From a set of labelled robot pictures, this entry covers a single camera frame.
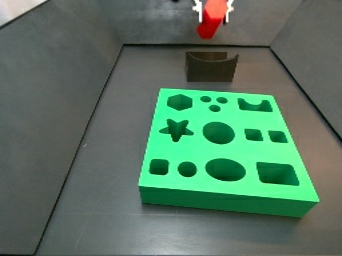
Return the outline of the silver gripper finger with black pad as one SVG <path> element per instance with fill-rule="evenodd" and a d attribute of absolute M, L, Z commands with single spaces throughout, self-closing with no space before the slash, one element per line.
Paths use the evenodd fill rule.
<path fill-rule="evenodd" d="M 235 0 L 227 0 L 227 10 L 226 10 L 226 16 L 224 16 L 224 24 L 230 22 L 230 13 L 234 12 L 234 1 Z"/>

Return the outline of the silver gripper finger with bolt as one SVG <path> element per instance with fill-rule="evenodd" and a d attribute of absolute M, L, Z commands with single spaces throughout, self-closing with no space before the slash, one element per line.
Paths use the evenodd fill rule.
<path fill-rule="evenodd" d="M 192 0 L 193 5 L 192 5 L 192 11 L 197 13 L 197 21 L 199 23 L 203 22 L 203 3 L 200 0 Z"/>

